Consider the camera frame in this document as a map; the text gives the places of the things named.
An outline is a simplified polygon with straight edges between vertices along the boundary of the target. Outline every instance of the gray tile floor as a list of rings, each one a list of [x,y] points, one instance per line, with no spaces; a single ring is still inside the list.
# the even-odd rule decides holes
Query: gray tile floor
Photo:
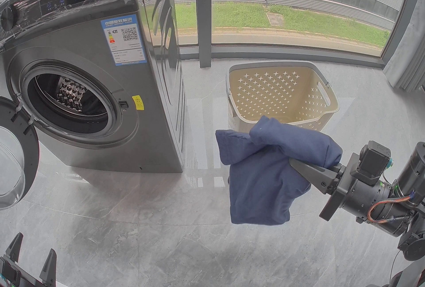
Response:
[[[97,286],[353,286],[388,283],[398,239],[359,225],[343,210],[326,222],[327,197],[295,200],[291,220],[274,227],[232,225],[228,168],[215,129],[227,128],[225,75],[243,60],[185,61],[196,159],[183,174],[96,172],[64,166],[41,147],[25,200],[0,212],[0,249],[24,234],[19,263],[38,276],[50,248],[57,280]],[[323,132],[342,162],[373,139],[391,149],[394,179],[425,138],[425,93],[393,90],[381,70],[317,63],[341,109]],[[399,255],[394,271],[407,266]]]

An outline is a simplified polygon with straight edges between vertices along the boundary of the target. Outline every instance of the cable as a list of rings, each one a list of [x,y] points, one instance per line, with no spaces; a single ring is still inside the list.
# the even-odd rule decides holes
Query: cable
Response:
[[[389,221],[395,220],[395,218],[384,219],[384,220],[374,220],[374,219],[372,219],[371,214],[372,214],[373,210],[376,208],[376,206],[378,206],[378,205],[382,205],[382,204],[386,204],[386,203],[401,203],[401,202],[406,202],[406,201],[410,200],[412,194],[414,194],[414,192],[412,192],[409,196],[406,196],[406,197],[385,199],[385,200],[382,200],[382,201],[377,202],[376,204],[372,205],[369,208],[369,211],[368,211],[368,220],[370,222],[372,222],[372,223],[379,223],[379,224],[387,223]]]
[[[384,178],[385,182],[388,183],[389,185],[391,185],[391,183],[388,182],[387,178],[385,177],[385,174],[382,173],[382,177]]]
[[[397,252],[397,254],[396,254],[395,258],[394,258],[394,261],[393,261],[393,265],[391,266],[391,272],[390,272],[390,282],[389,282],[389,284],[391,283],[391,276],[393,275],[394,263],[396,262],[397,255],[399,255],[399,254],[400,254],[400,252],[401,252],[401,250]]]

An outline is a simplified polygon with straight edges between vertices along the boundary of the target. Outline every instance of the energy label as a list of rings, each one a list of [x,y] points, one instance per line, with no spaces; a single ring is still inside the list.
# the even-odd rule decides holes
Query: energy label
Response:
[[[101,23],[115,65],[147,62],[135,14],[105,19]]]

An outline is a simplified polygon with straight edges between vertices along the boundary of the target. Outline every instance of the navy blue garment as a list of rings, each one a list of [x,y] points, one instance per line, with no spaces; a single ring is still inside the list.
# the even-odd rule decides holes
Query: navy blue garment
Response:
[[[290,166],[290,157],[328,168],[342,156],[329,136],[266,116],[249,134],[217,130],[215,137],[221,162],[230,164],[230,216],[237,224],[289,221],[292,202],[310,189]]]

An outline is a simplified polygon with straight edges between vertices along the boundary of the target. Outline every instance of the robotic arm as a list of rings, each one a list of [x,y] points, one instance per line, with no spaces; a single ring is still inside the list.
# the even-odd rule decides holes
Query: robotic arm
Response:
[[[329,169],[290,159],[291,166],[323,194],[331,197],[320,213],[329,221],[338,208],[394,237],[408,261],[425,255],[425,143],[419,142],[399,177],[380,180],[392,165],[390,149],[369,141],[360,155],[353,153],[347,166]]]

